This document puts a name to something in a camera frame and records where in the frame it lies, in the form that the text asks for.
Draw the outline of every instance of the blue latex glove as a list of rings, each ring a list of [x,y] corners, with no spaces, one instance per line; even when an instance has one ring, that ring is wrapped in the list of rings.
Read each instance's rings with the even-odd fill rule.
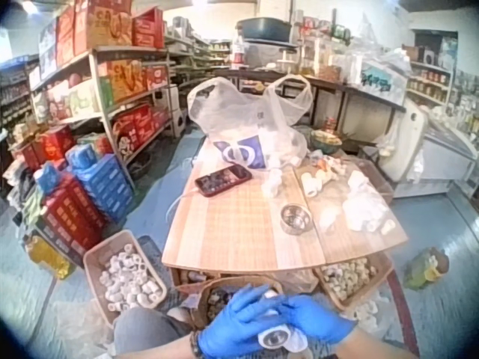
[[[267,329],[283,325],[282,316],[264,316],[270,309],[278,309],[286,298],[279,295],[263,298],[269,286],[252,289],[250,285],[240,289],[204,329],[198,338],[198,346],[207,358],[224,358],[257,352],[260,346],[257,335]]]
[[[300,329],[309,337],[324,340],[329,344],[342,341],[356,325],[323,307],[308,295],[289,297],[280,306],[279,311],[287,319],[288,324]]]

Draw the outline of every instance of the tiled floor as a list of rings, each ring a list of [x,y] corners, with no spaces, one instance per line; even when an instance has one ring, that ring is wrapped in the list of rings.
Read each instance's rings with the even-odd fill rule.
[[[150,150],[153,166],[138,182],[139,205],[121,227],[130,229],[137,238],[149,235],[160,250],[164,248],[172,218],[166,221],[165,213],[181,195],[201,139],[200,132],[193,132],[180,141],[155,143]],[[449,197],[395,200],[392,209],[410,237],[406,245],[391,251],[400,280],[406,263],[426,247],[444,249],[451,259],[450,272],[438,283],[420,292],[405,289],[404,295],[421,357],[454,358],[479,319],[478,216],[458,191]],[[0,217],[0,316],[37,358],[64,359],[67,356],[58,339],[55,303],[86,302],[91,292],[82,271],[57,281],[31,263],[17,243],[11,216],[9,211]],[[387,285],[382,290],[390,295]],[[178,299],[172,293],[162,309]],[[402,342],[397,313],[392,316],[386,338]]]

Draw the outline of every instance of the yellow bottle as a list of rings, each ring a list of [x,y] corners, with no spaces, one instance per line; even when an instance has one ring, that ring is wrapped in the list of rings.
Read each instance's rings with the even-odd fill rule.
[[[73,271],[73,266],[52,248],[43,238],[33,235],[26,243],[25,249],[30,259],[45,265],[55,273],[58,279],[65,279]]]

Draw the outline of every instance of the gray pants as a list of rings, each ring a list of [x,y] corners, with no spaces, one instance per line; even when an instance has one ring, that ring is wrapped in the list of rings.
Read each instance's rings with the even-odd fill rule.
[[[186,336],[192,328],[163,313],[141,307],[122,313],[115,320],[117,355],[163,346]]]

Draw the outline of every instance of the bottle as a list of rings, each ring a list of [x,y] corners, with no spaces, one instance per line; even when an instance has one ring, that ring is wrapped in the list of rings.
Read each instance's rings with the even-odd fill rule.
[[[237,26],[237,36],[231,44],[231,54],[233,61],[231,63],[232,70],[239,70],[245,65],[245,41],[242,36],[242,26]]]
[[[25,250],[32,262],[47,267],[58,279],[65,279],[73,271],[70,262],[39,236],[33,235],[27,239]]]

